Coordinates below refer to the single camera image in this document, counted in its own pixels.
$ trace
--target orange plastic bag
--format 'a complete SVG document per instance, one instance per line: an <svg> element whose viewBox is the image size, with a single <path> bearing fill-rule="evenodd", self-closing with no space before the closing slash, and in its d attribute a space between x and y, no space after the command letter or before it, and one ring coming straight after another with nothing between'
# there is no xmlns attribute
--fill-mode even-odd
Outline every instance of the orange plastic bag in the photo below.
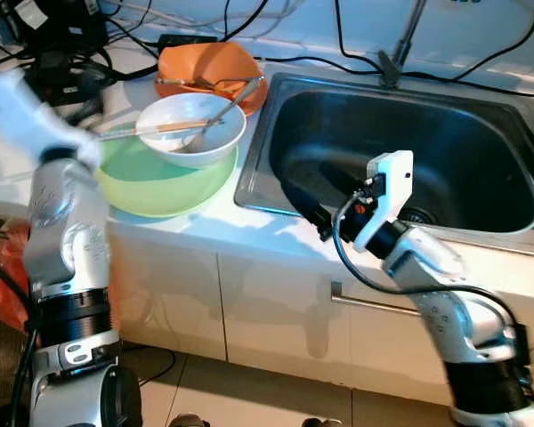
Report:
<svg viewBox="0 0 534 427"><path fill-rule="evenodd" d="M29 225L23 220L6 222L0 228L0 266L28 293L28 277L22 263ZM28 315L14 292L0 279L0 321L20 331Z"/></svg>

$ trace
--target white wall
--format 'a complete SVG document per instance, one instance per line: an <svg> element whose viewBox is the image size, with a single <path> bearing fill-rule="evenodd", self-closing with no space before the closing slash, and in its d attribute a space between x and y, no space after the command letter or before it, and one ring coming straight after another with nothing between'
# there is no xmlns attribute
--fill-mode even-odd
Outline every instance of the white wall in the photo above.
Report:
<svg viewBox="0 0 534 427"><path fill-rule="evenodd" d="M144 0L125 2L147 3ZM259 0L231 0L230 13L251 12L258 4ZM263 11L278 12L284 4L285 0L270 0ZM412 4L413 0L341 0L347 49L369 55L379 49L390 52L401 36ZM162 12L209 20L223 15L224 1L153 0L152 5ZM139 14L129 10L119 16L134 19ZM429 0L415 34L407 69L417 69L425 63L459 66L474 63L519 40L533 15L534 0L481 0L478 4ZM237 27L241 21L230 20L230 28ZM241 35L256 34L271 23L272 20L256 20ZM216 27L222 28L223 24L220 22ZM295 53L306 50L325 53L329 47L336 48L334 0L306 0L266 38L290 43L289 47L297 44ZM277 53L271 49L258 52L262 50L258 45L252 49L255 54ZM522 48L491 62L489 69L534 76L534 35Z"/></svg>

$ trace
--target tile floor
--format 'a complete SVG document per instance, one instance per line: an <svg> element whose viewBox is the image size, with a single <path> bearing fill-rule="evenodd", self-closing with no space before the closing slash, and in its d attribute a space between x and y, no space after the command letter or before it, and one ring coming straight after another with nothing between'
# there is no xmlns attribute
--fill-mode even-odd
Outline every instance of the tile floor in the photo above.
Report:
<svg viewBox="0 0 534 427"><path fill-rule="evenodd" d="M352 427L450 427L447 408L351 391L344 387L175 353L174 368L142 387L146 427L167 427L180 413L192 412L212 427L300 427L309 417L335 418ZM125 353L124 363L139 378L164 369L167 350Z"/></svg>

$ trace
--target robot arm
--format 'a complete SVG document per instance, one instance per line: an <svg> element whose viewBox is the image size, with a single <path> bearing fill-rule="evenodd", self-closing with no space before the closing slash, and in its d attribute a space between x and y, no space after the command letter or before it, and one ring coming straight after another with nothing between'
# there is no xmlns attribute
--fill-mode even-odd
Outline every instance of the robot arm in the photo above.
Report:
<svg viewBox="0 0 534 427"><path fill-rule="evenodd" d="M93 172L98 142L72 128L25 84L18 70L0 75L0 135L38 163L24 251L34 305L29 425L139 427L136 375L117 365L118 333L108 297L108 206Z"/></svg>
<svg viewBox="0 0 534 427"><path fill-rule="evenodd" d="M444 362L454 422L466 427L534 427L525 328L494 294L475 286L461 257L424 230L396 219L411 195L413 155L386 153L368 163L368 178L356 180L323 166L332 183L351 192L334 217L291 182L281 186L291 204L313 222L321 238L332 235L338 254L364 284L405 294ZM399 288L366 278L350 261L341 239L384 260L382 268Z"/></svg>

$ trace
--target faucet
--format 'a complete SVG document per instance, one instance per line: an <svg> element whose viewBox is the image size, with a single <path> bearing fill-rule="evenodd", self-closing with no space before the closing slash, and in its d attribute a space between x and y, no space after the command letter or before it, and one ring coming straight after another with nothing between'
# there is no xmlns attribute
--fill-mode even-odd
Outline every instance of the faucet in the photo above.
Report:
<svg viewBox="0 0 534 427"><path fill-rule="evenodd" d="M396 45L392 57L390 58L383 50L377 53L380 65L384 70L383 75L380 77L380 84L388 89L398 87L403 64L405 64L409 50L411 49L411 39L416 32L417 24L421 19L421 14L424 11L426 3L427 0L415 0L405 32Z"/></svg>

